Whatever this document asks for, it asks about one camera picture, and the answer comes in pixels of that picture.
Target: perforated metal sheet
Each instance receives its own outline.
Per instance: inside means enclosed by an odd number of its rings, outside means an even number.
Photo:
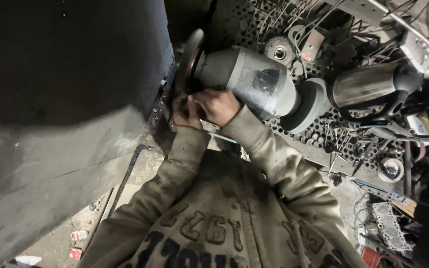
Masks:
[[[392,250],[411,250],[410,245],[405,240],[400,225],[396,222],[390,202],[376,203],[372,205],[377,225],[383,239]]]
[[[261,24],[265,21],[266,15],[272,10],[271,3],[264,1],[260,9],[255,7],[257,3],[256,0],[248,1],[232,1],[232,0],[218,0],[216,6],[216,12],[213,14],[212,21],[208,27],[207,41],[205,44],[211,47],[213,50],[223,49],[232,45],[238,45],[247,47],[254,51],[263,51],[263,46],[259,45],[256,47],[255,40],[257,39],[259,28]],[[288,27],[288,19],[290,16],[284,13],[281,16],[281,19],[277,21],[274,27],[271,27],[265,31],[259,33],[259,39],[261,40],[264,36],[264,41],[269,38],[286,35],[284,30]],[[332,81],[332,79],[339,73],[341,70],[334,70],[334,64],[332,60],[328,58],[328,55],[322,55],[314,63],[306,63],[307,77],[319,77],[326,81]],[[292,80],[295,84],[299,84],[305,80],[305,77],[302,75],[292,75]],[[346,125],[347,122],[344,122],[340,118],[338,111],[334,110],[332,107],[329,107],[329,118],[335,119],[336,124]],[[332,155],[325,153],[322,145],[320,148],[315,148],[313,146],[307,146],[302,144],[300,139],[295,141],[294,136],[283,131],[280,128],[279,119],[269,120],[264,122],[266,125],[269,125],[275,133],[282,136],[291,146],[301,152],[305,159],[318,163],[320,165],[328,167],[330,165],[330,160]],[[318,134],[320,137],[324,137],[324,121],[320,118],[317,118],[313,124],[306,130],[312,130],[313,133]],[[328,143],[333,143],[332,137],[327,137]],[[393,143],[390,145],[391,148],[402,149],[401,143]],[[338,159],[335,161],[334,170],[337,170],[346,175],[351,175],[353,172],[353,164],[355,160],[359,160],[355,153],[354,146],[347,145],[346,151],[341,155],[346,162]],[[372,149],[371,155],[378,152],[377,145]],[[391,155],[389,153],[384,154],[384,156],[398,158],[402,161],[402,153]],[[364,162],[364,165],[356,173],[356,177],[371,182],[377,185],[381,185],[387,189],[393,188],[392,185],[383,183],[378,179],[376,164],[373,159]]]

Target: person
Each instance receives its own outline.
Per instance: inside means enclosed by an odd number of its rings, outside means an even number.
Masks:
[[[177,133],[157,175],[101,222],[79,267],[367,267],[339,205],[301,154],[229,91],[173,102]],[[249,154],[207,150],[206,120]]]

